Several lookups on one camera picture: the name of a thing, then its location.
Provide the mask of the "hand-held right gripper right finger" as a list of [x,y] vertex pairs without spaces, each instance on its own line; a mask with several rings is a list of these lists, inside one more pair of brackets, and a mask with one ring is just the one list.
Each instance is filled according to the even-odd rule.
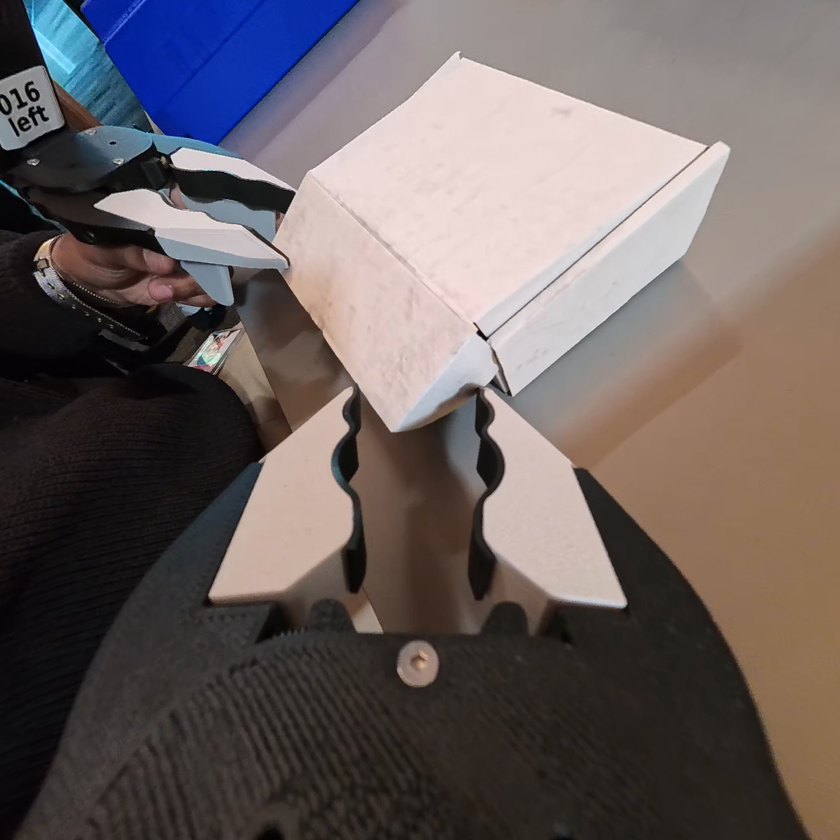
[[474,600],[520,605],[530,632],[562,605],[627,608],[572,462],[489,387],[476,396],[475,430],[484,490],[470,530]]

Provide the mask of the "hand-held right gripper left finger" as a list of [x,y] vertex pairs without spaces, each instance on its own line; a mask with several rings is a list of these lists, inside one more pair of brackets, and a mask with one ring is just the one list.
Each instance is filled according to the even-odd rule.
[[361,394],[345,388],[261,461],[208,600],[216,606],[278,604],[304,624],[321,599],[368,623],[359,467]]

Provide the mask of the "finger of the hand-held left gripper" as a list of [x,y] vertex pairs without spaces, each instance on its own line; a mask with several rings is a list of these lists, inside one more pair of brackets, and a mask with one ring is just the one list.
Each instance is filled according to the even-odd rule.
[[271,242],[294,188],[236,156],[178,149],[160,165],[159,192],[177,207],[237,224]]
[[275,215],[231,199],[174,206],[159,192],[133,190],[95,203],[103,212],[150,228],[163,251],[176,259],[215,303],[235,302],[231,268],[287,270],[289,260],[272,244]]

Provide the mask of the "blue plastic bin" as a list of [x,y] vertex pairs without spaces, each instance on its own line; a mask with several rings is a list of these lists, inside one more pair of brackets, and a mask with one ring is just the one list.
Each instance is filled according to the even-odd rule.
[[355,1],[89,1],[82,13],[165,134],[217,144]]

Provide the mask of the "white cardboard box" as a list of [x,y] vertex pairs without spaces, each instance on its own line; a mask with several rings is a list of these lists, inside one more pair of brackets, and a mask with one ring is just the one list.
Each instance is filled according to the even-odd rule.
[[675,264],[729,155],[454,54],[310,169],[274,244],[402,433],[520,393]]

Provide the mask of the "person's left forearm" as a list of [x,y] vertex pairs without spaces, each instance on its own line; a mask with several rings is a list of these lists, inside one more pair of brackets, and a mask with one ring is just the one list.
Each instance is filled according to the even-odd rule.
[[41,290],[33,275],[38,247],[52,235],[48,231],[1,233],[2,375],[27,378],[46,372],[80,369],[100,360],[124,361],[140,345],[156,344],[165,336],[154,310],[144,306],[115,308],[113,316],[147,339],[126,340],[61,308]]

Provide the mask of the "grey desk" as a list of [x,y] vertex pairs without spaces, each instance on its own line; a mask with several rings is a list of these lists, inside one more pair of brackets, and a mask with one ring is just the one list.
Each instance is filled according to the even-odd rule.
[[694,585],[838,834],[838,2],[361,2],[223,145],[298,184],[456,51],[731,149],[686,257],[515,403]]

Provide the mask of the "person's left hand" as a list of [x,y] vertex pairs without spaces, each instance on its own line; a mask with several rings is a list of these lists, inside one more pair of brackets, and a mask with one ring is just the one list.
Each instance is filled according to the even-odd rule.
[[100,247],[61,234],[49,245],[49,263],[74,294],[111,308],[215,304],[177,260],[136,245]]

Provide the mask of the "silver studded wristband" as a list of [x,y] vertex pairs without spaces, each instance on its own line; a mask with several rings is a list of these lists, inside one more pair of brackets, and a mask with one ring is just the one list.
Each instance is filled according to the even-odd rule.
[[110,332],[125,340],[147,339],[147,332],[134,329],[113,316],[117,310],[111,307],[111,300],[99,297],[92,291],[83,290],[60,274],[53,260],[53,250],[59,239],[61,235],[43,242],[33,260],[33,275],[47,297],[61,308],[96,323],[103,332]]

